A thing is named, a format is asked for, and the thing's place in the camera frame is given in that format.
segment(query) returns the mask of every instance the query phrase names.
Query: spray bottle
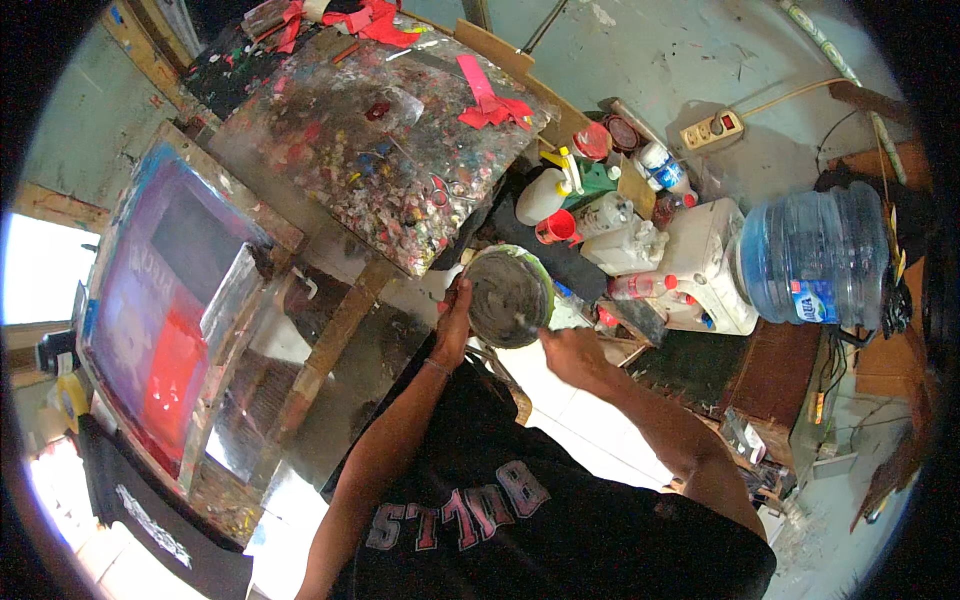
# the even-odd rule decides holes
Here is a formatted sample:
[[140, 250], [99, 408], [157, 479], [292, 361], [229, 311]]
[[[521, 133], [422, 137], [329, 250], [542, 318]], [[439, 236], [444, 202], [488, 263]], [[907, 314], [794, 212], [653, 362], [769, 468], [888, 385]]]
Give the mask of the spray bottle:
[[520, 194], [520, 199], [516, 201], [516, 219], [523, 225], [536, 225], [557, 212], [573, 190], [578, 194], [584, 193], [580, 171], [566, 146], [560, 148], [559, 156], [547, 152], [540, 152], [540, 156], [560, 168], [544, 170]]

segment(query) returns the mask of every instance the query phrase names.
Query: metal rod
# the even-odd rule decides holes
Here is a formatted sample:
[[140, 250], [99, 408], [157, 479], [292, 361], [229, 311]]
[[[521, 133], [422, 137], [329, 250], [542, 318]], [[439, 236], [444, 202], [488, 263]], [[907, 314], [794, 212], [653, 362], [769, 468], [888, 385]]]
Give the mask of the metal rod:
[[546, 30], [550, 29], [550, 26], [553, 25], [553, 22], [557, 20], [557, 17], [560, 16], [560, 12], [566, 6], [567, 0], [560, 0], [557, 3], [557, 6], [553, 7], [553, 10], [550, 11], [550, 14], [543, 19], [543, 22], [534, 31], [534, 34], [530, 37], [530, 40], [523, 46], [523, 54], [530, 54], [534, 51], [534, 48], [537, 47], [537, 44], [540, 43], [540, 40], [543, 38], [543, 35], [546, 33]]

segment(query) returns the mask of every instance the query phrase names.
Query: water gallon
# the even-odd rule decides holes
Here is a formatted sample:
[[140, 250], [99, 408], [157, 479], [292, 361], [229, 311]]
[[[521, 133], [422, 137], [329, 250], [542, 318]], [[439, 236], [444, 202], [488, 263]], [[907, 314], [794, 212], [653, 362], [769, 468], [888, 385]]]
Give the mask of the water gallon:
[[879, 329], [884, 227], [880, 197], [861, 181], [757, 206], [740, 239], [740, 282], [771, 323]]

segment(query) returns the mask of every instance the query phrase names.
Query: power strip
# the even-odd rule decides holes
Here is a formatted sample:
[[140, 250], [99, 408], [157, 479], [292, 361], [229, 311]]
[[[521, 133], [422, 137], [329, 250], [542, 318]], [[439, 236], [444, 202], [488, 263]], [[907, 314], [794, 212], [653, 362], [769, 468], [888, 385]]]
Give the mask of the power strip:
[[724, 108], [700, 123], [682, 130], [680, 136], [688, 150], [697, 150], [741, 132], [743, 132], [743, 120], [737, 113]]

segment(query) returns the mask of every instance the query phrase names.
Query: person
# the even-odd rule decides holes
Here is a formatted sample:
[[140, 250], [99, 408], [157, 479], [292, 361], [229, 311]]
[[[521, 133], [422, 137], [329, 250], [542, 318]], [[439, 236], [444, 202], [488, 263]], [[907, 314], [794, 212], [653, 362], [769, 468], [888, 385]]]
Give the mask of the person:
[[684, 495], [594, 477], [465, 360], [471, 297], [455, 278], [429, 358], [347, 457], [298, 600], [761, 597], [776, 559], [721, 440], [592, 330], [542, 329], [548, 368], [626, 415]]

